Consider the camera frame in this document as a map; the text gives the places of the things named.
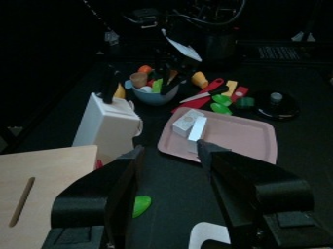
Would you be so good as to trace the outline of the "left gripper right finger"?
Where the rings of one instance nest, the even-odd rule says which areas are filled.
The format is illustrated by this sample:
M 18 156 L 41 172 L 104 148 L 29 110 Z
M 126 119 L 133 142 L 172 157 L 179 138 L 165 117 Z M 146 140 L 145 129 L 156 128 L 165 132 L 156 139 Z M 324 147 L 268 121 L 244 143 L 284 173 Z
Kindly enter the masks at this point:
M 333 233 L 315 217 L 307 180 L 205 140 L 197 148 L 233 249 L 333 247 Z

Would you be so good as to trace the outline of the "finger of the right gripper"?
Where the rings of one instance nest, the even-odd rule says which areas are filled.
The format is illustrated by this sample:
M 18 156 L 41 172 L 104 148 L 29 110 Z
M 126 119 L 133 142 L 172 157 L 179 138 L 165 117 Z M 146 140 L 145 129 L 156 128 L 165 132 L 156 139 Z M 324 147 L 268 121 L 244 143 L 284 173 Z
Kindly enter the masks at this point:
M 184 68 L 176 69 L 177 74 L 172 80 L 172 86 L 176 87 L 184 82 L 187 82 L 193 77 L 196 71 L 197 69 L 193 67 L 184 67 Z
M 162 87 L 161 87 L 161 95 L 166 95 L 169 93 L 169 79 L 171 79 L 171 66 L 164 67 L 162 71 Z

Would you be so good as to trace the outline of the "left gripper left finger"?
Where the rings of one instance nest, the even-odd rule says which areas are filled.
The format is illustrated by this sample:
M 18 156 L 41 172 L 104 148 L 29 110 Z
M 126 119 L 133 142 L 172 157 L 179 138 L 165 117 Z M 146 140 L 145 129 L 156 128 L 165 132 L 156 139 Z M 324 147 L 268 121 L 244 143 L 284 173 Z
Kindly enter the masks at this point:
M 125 249 L 144 158 L 137 146 L 62 191 L 42 249 Z

